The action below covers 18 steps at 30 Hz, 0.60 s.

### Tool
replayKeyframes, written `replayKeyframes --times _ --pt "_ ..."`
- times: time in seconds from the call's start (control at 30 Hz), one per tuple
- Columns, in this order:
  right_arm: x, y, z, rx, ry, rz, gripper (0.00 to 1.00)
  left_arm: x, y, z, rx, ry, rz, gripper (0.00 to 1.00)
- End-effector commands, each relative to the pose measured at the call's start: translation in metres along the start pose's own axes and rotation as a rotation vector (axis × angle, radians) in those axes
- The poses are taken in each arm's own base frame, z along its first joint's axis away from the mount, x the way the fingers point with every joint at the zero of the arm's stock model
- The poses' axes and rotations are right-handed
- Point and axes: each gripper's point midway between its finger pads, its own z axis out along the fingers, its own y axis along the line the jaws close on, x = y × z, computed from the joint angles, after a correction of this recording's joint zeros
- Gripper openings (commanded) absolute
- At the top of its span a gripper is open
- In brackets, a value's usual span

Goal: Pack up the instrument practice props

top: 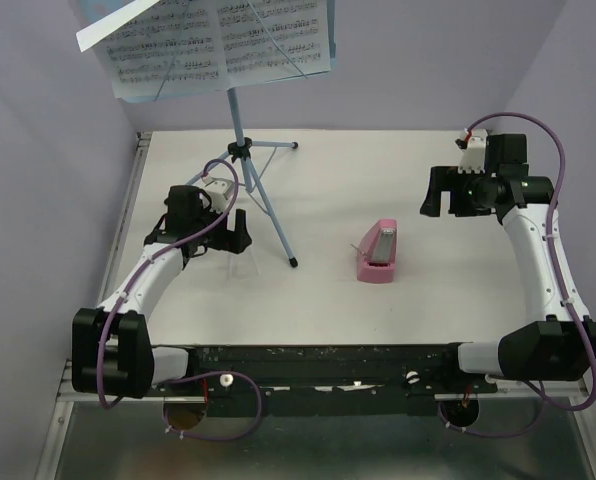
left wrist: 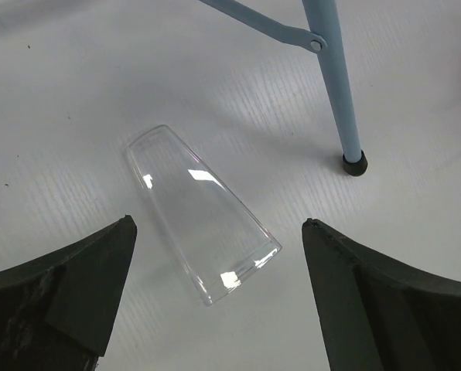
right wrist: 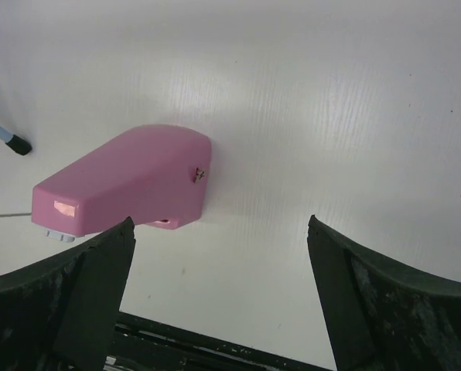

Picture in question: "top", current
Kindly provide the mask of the clear metronome cover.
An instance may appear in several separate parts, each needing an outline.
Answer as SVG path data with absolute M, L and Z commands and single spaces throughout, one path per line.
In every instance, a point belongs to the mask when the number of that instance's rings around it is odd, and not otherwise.
M 227 257 L 227 279 L 243 280 L 260 274 L 254 251 L 247 249 L 240 254 L 230 253 Z

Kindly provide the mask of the pink metronome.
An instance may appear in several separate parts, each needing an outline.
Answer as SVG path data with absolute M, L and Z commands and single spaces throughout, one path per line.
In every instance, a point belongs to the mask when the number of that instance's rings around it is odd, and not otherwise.
M 397 254 L 397 221 L 379 219 L 362 237 L 356 250 L 356 279 L 368 284 L 394 280 Z

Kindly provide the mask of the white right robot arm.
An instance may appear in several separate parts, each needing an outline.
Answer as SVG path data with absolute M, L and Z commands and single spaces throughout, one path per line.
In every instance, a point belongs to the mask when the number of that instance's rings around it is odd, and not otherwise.
M 457 166 L 430 171 L 422 215 L 457 218 L 495 215 L 515 254 L 524 290 L 527 323 L 491 342 L 462 343 L 442 362 L 438 379 L 458 392 L 475 374 L 508 380 L 573 382 L 596 371 L 596 322 L 575 289 L 562 242 L 551 180 L 532 176 L 523 134 L 476 136 L 456 141 Z

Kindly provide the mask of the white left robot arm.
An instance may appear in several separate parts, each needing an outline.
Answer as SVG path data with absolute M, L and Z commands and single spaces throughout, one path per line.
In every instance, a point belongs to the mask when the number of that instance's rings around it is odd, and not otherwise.
M 228 209 L 235 182 L 211 179 L 203 187 L 170 188 L 165 213 L 143 241 L 142 253 L 119 287 L 72 321 L 72 386 L 80 393 L 142 398 L 166 382 L 179 395 L 200 380 L 182 347 L 152 345 L 147 323 L 161 297 L 188 263 L 210 250 L 240 254 L 252 243 L 246 213 Z

